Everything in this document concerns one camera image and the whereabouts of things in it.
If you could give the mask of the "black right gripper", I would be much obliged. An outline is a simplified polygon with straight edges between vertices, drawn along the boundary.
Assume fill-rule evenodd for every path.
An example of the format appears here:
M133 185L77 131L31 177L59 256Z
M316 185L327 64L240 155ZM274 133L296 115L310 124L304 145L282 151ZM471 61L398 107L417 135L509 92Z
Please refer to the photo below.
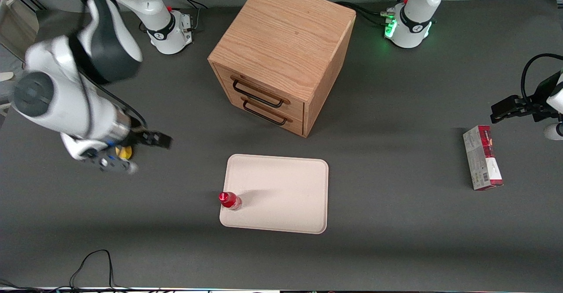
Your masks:
M132 147L135 145L146 145L170 149L173 139L161 132L147 131L144 127L134 127L129 130L128 135L118 143L119 147Z

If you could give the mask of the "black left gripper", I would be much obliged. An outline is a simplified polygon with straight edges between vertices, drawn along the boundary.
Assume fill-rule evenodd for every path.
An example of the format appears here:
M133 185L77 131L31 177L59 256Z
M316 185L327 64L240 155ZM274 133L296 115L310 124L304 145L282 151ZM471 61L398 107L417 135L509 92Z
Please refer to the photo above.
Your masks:
M551 75L537 85L533 95L528 99L534 108L532 117L534 122L541 122L548 118L559 118L559 113L551 105L547 104L547 99L555 90L561 76L560 72ZM521 96L511 95L491 106L491 123L497 124L508 118L525 117L528 115L526 102Z

